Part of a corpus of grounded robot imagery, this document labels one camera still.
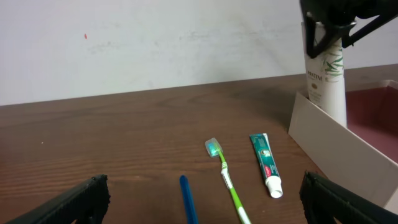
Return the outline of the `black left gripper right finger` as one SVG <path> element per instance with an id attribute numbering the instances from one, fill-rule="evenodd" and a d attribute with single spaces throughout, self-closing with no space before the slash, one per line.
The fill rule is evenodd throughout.
<path id="1" fill-rule="evenodd" d="M 395 213 L 314 172 L 304 173 L 299 195 L 309 224 L 397 224 Z"/>

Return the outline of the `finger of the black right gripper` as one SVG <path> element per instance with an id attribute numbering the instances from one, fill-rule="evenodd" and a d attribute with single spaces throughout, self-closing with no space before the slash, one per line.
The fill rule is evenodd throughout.
<path id="1" fill-rule="evenodd" d="M 310 58 L 316 58 L 344 35 L 349 34 L 350 30 L 356 25 L 356 21 L 345 23 L 342 26 L 325 25 L 323 22 L 317 21 L 310 12 L 305 12 L 303 24 L 305 28 L 305 52 Z"/>
<path id="2" fill-rule="evenodd" d="M 345 35 L 341 38 L 342 47 L 347 48 L 350 45 L 354 45 L 354 43 L 366 35 L 370 34 L 371 32 L 375 31 L 376 29 L 380 28 L 381 26 L 387 24 L 391 20 L 395 19 L 397 14 L 389 14 L 389 15 L 379 15 L 373 21 L 365 25 L 363 28 L 358 30 L 352 35 Z"/>

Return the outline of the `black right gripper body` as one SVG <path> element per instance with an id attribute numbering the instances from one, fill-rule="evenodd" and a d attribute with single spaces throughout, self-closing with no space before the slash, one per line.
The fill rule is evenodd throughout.
<path id="1" fill-rule="evenodd" d="M 332 25 L 397 13 L 397 0 L 300 0 L 300 6 L 305 16 Z"/>

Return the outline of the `white cream shampoo tube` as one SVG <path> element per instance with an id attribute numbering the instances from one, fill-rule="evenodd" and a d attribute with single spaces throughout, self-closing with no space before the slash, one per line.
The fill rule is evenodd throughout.
<path id="1" fill-rule="evenodd" d="M 337 40 L 315 58 L 304 53 L 309 100 L 347 126 L 343 48 Z"/>

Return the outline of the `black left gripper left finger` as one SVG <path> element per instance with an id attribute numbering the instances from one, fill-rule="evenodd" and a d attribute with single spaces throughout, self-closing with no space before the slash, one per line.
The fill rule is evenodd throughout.
<path id="1" fill-rule="evenodd" d="M 10 223 L 102 224 L 110 204 L 108 176 L 91 177 Z"/>

